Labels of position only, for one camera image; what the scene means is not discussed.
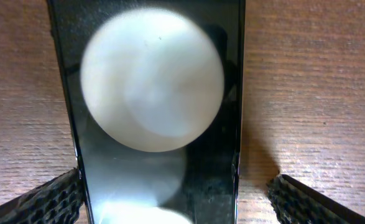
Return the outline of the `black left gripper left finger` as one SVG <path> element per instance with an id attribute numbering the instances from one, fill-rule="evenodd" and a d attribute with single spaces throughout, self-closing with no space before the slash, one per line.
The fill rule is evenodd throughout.
<path id="1" fill-rule="evenodd" d="M 0 224 L 74 224 L 84 198 L 79 170 L 74 168 L 0 205 Z"/>

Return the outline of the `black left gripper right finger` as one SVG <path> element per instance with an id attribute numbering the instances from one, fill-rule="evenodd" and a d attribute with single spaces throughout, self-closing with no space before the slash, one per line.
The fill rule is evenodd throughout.
<path id="1" fill-rule="evenodd" d="M 286 174 L 267 183 L 267 197 L 282 224 L 365 224 L 365 217 Z"/>

